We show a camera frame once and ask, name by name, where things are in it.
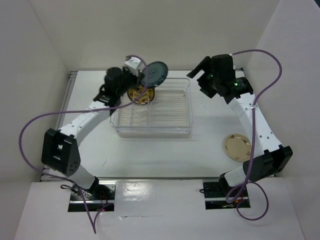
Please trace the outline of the yellow patterned plate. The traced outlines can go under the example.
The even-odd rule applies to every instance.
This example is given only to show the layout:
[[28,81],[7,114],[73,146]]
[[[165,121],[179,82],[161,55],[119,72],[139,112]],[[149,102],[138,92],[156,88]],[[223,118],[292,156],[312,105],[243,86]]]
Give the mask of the yellow patterned plate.
[[144,92],[143,90],[143,86],[139,86],[138,88],[130,88],[127,91],[127,96],[132,102],[138,105],[146,105],[155,98],[155,88],[146,88]]

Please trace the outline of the teal blue floral plate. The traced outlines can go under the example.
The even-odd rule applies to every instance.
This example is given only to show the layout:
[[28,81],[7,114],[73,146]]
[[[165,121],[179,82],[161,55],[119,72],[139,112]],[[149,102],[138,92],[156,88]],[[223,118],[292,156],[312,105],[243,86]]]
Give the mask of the teal blue floral plate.
[[143,78],[140,85],[147,88],[155,88],[161,85],[168,75],[168,66],[162,61],[155,61],[147,65],[147,70],[142,71]]

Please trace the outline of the beige plate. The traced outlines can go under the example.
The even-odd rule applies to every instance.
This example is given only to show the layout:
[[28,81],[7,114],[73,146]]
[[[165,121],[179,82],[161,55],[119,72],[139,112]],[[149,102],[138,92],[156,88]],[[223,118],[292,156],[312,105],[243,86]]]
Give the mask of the beige plate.
[[242,134],[228,135],[223,143],[226,154],[233,160],[243,163],[251,157],[251,141]]

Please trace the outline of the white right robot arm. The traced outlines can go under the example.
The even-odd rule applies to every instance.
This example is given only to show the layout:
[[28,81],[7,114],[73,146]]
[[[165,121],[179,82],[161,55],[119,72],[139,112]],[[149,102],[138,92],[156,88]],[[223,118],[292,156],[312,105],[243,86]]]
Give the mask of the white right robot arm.
[[245,77],[237,77],[232,54],[206,56],[188,75],[197,79],[207,97],[219,95],[234,111],[245,132],[251,137],[254,151],[240,167],[219,177],[219,192],[231,196],[245,180],[256,182],[280,173],[293,156],[290,146],[283,146],[269,127],[257,101],[257,95]]

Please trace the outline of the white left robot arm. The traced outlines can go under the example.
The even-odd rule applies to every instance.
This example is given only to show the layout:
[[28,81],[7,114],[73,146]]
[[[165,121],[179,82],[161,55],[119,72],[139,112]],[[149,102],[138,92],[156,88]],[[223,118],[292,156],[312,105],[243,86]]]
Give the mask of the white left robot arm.
[[138,86],[140,78],[141,73],[136,68],[109,68],[104,84],[86,111],[63,127],[50,128],[44,134],[41,162],[78,185],[88,200],[108,190],[82,166],[79,146],[91,131],[121,106],[121,97],[130,88]]

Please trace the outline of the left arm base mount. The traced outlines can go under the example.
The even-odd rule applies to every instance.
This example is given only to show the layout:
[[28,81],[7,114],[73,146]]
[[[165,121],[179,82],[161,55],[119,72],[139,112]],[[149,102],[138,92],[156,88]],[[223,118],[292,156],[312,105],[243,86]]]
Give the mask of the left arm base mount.
[[[87,204],[87,208],[90,212],[98,212],[99,210],[101,210],[102,212],[113,212],[115,210],[115,195],[117,183],[113,180],[101,180],[100,184],[104,185],[106,190],[102,193],[99,193],[97,196],[92,196],[85,191],[82,192]],[[79,213],[86,211],[81,194],[73,184],[62,184],[60,188],[62,190],[70,191],[68,212]]]

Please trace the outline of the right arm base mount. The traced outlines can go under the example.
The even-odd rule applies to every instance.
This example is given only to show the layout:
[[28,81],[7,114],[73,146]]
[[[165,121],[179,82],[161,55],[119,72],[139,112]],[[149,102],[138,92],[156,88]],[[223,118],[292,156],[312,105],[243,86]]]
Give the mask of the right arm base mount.
[[204,204],[206,210],[222,210],[235,209],[240,203],[239,208],[250,208],[250,200],[248,191],[245,188],[240,197],[233,203],[226,202],[227,192],[223,191],[222,185],[217,178],[204,179],[202,181],[202,188],[199,190],[204,196]]

